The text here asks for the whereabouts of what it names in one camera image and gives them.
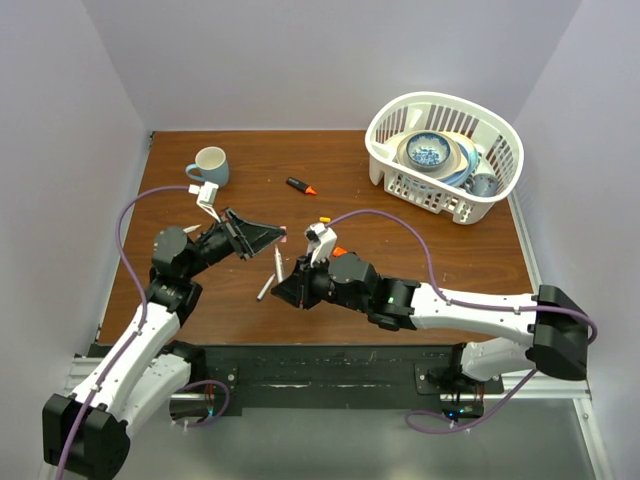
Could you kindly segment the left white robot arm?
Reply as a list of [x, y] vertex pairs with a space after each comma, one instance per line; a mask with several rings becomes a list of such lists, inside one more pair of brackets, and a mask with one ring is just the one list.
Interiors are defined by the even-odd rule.
[[180, 227], [154, 239], [150, 283], [125, 332], [70, 394], [54, 394], [42, 411], [43, 450], [59, 473], [112, 479], [135, 432], [174, 392], [200, 390], [206, 355], [168, 340], [184, 325], [202, 293], [194, 277], [235, 254], [255, 257], [282, 237], [282, 227], [250, 222], [226, 208], [192, 240]]

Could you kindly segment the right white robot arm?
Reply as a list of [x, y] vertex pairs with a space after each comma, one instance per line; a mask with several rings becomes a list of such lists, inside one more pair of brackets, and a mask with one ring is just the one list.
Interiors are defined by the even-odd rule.
[[436, 291], [430, 284], [379, 274], [354, 253], [332, 260], [297, 259], [292, 273], [271, 290], [308, 310], [321, 302], [364, 314], [389, 331], [453, 329], [486, 336], [457, 346], [432, 383], [459, 393], [496, 376], [535, 369], [565, 381], [587, 376], [590, 327], [586, 313], [560, 288], [535, 294], [489, 295]]

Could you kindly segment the white pink pen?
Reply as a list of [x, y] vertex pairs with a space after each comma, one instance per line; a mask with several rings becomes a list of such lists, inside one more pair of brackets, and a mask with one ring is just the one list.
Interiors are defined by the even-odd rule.
[[278, 283], [281, 283], [284, 280], [284, 264], [280, 250], [277, 246], [274, 247], [274, 262], [276, 279]]

